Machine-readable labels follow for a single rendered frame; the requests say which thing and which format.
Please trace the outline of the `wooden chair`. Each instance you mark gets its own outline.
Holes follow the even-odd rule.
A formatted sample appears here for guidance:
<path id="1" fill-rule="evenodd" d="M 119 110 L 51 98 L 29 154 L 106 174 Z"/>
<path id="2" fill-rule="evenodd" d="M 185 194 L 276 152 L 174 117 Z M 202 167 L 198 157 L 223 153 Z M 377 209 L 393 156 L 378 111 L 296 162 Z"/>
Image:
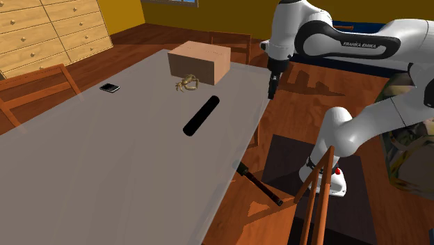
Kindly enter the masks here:
<path id="1" fill-rule="evenodd" d="M 278 206 L 262 190 L 244 177 L 233 180 L 201 245 L 287 245 L 297 204 L 312 186 L 300 238 L 307 245 L 318 172 L 323 169 L 311 245 L 323 245 L 334 147 L 324 154 L 295 196 L 271 188 L 283 200 Z"/>
<path id="2" fill-rule="evenodd" d="M 250 34 L 228 33 L 220 31 L 209 32 L 209 43 L 214 45 L 243 44 L 245 47 L 230 47 L 231 52 L 245 54 L 245 64 L 250 64 L 252 38 Z"/>
<path id="3" fill-rule="evenodd" d="M 83 95 L 67 68 L 61 63 L 0 81 L 0 135 L 18 128 L 33 117 Z"/>

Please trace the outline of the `brown cardboard box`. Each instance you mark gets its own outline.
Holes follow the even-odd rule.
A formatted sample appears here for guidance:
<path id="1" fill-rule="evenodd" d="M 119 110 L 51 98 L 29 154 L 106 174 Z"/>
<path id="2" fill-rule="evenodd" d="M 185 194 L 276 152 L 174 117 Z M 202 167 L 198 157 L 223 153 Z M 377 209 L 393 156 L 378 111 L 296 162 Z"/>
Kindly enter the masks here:
<path id="1" fill-rule="evenodd" d="M 231 49 L 202 42 L 187 41 L 168 52 L 172 76 L 194 75 L 200 83 L 216 85 L 230 70 Z"/>

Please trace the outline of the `black cylinder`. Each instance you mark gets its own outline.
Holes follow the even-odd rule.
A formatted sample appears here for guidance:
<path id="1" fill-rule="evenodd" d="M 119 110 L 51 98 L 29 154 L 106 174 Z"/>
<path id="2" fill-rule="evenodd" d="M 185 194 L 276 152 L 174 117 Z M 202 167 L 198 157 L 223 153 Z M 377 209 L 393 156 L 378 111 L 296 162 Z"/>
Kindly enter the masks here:
<path id="1" fill-rule="evenodd" d="M 194 135 L 219 103 L 219 97 L 212 95 L 185 124 L 182 129 L 183 133 L 187 136 Z"/>

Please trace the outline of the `tan crab figure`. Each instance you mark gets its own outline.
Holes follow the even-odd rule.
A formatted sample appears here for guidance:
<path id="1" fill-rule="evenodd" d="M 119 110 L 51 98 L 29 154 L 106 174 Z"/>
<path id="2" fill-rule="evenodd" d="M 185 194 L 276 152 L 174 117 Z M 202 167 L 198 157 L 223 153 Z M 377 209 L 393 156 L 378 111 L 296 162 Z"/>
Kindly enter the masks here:
<path id="1" fill-rule="evenodd" d="M 193 74 L 186 75 L 180 82 L 175 84 L 175 90 L 197 90 L 200 80 Z"/>

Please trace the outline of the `window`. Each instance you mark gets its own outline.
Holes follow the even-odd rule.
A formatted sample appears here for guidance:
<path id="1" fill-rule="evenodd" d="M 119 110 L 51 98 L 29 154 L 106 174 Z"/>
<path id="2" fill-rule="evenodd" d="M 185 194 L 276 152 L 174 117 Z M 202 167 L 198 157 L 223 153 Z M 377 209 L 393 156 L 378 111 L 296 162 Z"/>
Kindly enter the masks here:
<path id="1" fill-rule="evenodd" d="M 198 0 L 140 0 L 142 3 L 156 3 L 171 6 L 188 6 L 197 8 L 199 6 Z"/>

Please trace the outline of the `camouflage patterned bag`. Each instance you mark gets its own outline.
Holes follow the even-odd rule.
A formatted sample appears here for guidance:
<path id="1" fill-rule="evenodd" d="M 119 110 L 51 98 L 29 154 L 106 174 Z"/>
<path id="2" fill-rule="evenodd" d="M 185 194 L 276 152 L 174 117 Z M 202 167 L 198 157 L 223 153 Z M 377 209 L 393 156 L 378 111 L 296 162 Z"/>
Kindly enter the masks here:
<path id="1" fill-rule="evenodd" d="M 389 183 L 406 193 L 434 200 L 434 109 L 424 114 L 398 113 L 392 105 L 397 95 L 415 88 L 410 75 L 392 76 L 376 101 L 386 108 L 377 116 Z"/>

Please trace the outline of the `dark robot stand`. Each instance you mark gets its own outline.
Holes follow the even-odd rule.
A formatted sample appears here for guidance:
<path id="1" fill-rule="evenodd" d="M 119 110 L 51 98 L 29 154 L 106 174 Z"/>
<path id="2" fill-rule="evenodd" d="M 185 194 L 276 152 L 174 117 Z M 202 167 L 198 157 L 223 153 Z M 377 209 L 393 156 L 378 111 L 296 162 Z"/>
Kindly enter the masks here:
<path id="1" fill-rule="evenodd" d="M 313 147 L 311 143 L 274 134 L 262 182 L 295 196 L 303 184 L 299 169 Z M 360 157 L 341 158 L 338 165 L 347 192 L 343 197 L 329 197 L 323 245 L 377 245 Z"/>

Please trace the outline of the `grey table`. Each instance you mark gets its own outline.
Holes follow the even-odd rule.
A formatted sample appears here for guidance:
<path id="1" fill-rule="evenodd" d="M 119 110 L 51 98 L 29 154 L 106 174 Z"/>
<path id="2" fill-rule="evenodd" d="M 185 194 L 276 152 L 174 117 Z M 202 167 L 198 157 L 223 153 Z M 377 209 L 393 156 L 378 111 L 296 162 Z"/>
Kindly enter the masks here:
<path id="1" fill-rule="evenodd" d="M 161 50 L 0 136 L 0 245 L 200 245 L 268 104 L 266 68 L 175 90 Z M 196 133 L 183 127 L 216 95 Z"/>

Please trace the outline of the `wooden chest of drawers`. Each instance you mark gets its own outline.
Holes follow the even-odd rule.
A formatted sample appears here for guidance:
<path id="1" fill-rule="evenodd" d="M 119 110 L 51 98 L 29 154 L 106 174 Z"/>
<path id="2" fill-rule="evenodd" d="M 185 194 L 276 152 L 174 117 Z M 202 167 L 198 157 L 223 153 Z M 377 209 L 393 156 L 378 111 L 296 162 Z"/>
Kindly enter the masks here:
<path id="1" fill-rule="evenodd" d="M 97 0 L 0 0 L 0 80 L 112 46 Z"/>

